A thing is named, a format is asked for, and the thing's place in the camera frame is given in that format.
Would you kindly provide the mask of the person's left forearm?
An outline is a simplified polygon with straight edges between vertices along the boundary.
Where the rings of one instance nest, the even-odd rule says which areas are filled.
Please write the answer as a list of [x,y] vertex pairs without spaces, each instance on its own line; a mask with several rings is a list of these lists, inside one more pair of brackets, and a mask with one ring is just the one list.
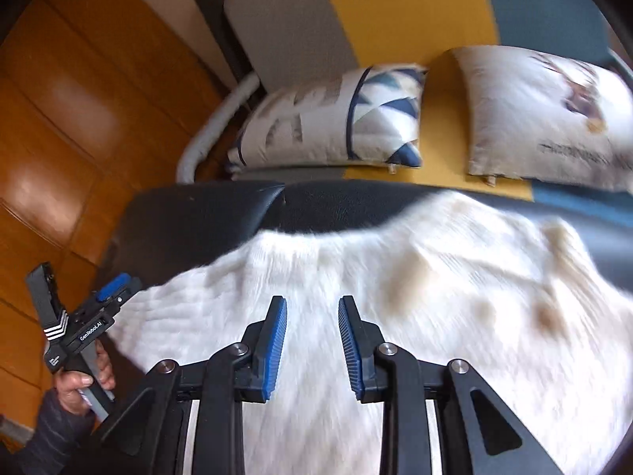
[[46,392],[32,438],[13,455],[15,474],[60,474],[95,425],[95,413],[65,410],[58,392]]

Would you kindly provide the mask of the person's left hand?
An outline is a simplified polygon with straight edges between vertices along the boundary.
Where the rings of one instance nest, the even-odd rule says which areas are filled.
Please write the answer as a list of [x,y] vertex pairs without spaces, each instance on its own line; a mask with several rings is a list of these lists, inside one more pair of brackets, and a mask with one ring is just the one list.
[[[116,387],[113,365],[100,340],[95,341],[95,352],[97,353],[99,382],[106,390],[113,390]],[[54,376],[54,389],[57,392],[61,407],[73,415],[86,416],[90,407],[80,396],[80,389],[89,388],[92,382],[92,377],[86,373],[63,370],[57,372]]]

